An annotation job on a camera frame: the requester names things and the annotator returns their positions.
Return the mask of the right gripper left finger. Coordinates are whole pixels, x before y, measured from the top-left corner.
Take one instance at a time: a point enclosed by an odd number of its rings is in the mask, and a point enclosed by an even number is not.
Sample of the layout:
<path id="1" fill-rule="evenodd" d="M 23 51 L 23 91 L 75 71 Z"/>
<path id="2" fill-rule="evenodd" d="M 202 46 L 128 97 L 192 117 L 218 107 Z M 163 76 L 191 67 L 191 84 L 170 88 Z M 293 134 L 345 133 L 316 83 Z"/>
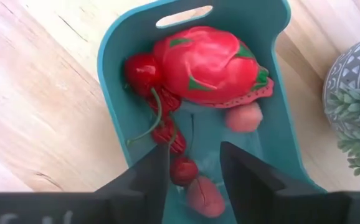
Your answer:
<path id="1" fill-rule="evenodd" d="M 98 224 L 162 224 L 168 185 L 169 150 L 157 145 L 97 190 L 106 198 Z"/>

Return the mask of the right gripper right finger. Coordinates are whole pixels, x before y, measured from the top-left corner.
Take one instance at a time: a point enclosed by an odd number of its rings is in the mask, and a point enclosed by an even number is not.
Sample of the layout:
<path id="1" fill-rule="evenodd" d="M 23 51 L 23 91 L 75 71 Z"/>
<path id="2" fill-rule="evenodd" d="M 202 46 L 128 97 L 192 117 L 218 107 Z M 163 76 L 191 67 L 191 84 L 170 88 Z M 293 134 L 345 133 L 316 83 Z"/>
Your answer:
<path id="1" fill-rule="evenodd" d="M 294 179 L 230 142 L 220 166 L 238 224 L 319 224 L 325 212 L 311 184 Z"/>

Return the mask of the red cherry with stem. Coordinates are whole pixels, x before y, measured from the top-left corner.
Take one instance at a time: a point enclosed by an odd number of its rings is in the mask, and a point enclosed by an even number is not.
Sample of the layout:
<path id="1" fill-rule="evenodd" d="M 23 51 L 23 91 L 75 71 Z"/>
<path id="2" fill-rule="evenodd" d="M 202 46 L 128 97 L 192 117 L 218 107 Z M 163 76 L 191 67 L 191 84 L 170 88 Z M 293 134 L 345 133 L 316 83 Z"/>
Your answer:
<path id="1" fill-rule="evenodd" d="M 196 163 L 189 158 L 194 145 L 194 114 L 191 113 L 191 142 L 185 153 L 171 159 L 169 167 L 170 179 L 174 185 L 187 187 L 197 177 L 199 169 Z"/>
<path id="2" fill-rule="evenodd" d="M 148 135 L 155 127 L 157 127 L 162 118 L 163 107 L 157 89 L 158 87 L 161 87 L 163 76 L 158 69 L 158 63 L 153 55 L 142 53 L 135 54 L 126 59 L 125 79 L 128 86 L 131 87 L 137 95 L 143 99 L 148 99 L 153 96 L 158 106 L 158 114 L 154 123 L 143 134 L 127 140 L 126 144 L 130 145 Z"/>

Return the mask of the pink textured ball fruit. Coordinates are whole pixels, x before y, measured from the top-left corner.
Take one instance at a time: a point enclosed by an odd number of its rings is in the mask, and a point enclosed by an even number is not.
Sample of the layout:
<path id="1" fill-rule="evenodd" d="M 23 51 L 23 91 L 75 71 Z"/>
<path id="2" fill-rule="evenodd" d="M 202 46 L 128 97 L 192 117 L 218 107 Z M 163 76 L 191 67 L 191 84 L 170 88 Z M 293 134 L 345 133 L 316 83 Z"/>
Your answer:
<path id="1" fill-rule="evenodd" d="M 207 177 L 199 176 L 187 188 L 187 205 L 207 218 L 223 214 L 225 202 L 216 185 Z"/>

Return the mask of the small pink fruit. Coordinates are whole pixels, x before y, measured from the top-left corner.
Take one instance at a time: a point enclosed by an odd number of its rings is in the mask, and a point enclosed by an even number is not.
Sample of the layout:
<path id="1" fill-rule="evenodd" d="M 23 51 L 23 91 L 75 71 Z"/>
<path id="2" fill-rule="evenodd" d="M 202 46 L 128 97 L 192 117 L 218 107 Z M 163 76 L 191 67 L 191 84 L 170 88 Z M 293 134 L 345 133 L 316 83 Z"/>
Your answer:
<path id="1" fill-rule="evenodd" d="M 255 131 L 262 120 L 263 114 L 256 102 L 231 108 L 225 114 L 226 126 L 239 133 Z"/>

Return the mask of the red toy dragon fruit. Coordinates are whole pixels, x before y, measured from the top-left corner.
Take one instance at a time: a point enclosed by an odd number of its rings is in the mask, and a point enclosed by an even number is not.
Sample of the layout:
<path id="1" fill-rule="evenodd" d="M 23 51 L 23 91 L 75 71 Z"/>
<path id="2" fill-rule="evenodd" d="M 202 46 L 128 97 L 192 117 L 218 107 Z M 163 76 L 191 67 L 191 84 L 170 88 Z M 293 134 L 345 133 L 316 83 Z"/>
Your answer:
<path id="1" fill-rule="evenodd" d="M 155 43 L 163 85 L 192 103 L 225 103 L 268 83 L 268 70 L 234 34 L 196 26 Z"/>

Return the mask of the teal plastic container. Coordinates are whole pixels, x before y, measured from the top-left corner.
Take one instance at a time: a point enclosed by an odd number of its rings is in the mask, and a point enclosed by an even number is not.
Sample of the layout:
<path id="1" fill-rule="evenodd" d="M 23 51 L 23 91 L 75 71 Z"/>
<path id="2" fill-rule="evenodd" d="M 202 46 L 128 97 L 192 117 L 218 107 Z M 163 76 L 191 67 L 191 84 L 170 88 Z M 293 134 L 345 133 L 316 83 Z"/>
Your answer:
<path id="1" fill-rule="evenodd" d="M 179 30 L 208 25 L 235 34 L 252 48 L 274 79 L 274 95 L 259 100 L 263 121 L 250 134 L 226 128 L 223 110 L 183 103 L 174 118 L 192 144 L 192 158 L 221 184 L 219 147 L 227 141 L 315 187 L 301 161 L 274 51 L 290 18 L 287 0 L 157 0 L 124 13 L 107 30 L 97 57 L 98 78 L 120 142 L 147 128 L 152 117 L 147 105 L 124 88 L 125 58 L 150 50 L 154 41 Z"/>

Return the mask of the green potted plant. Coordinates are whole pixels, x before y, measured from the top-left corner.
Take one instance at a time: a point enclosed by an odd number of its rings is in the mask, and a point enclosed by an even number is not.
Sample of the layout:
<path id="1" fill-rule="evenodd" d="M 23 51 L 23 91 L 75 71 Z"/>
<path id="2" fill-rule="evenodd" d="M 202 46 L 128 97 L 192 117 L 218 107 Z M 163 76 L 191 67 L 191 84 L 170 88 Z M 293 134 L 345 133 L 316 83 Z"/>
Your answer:
<path id="1" fill-rule="evenodd" d="M 324 113 L 338 137 L 338 149 L 360 176 L 360 42 L 341 54 L 323 87 Z"/>

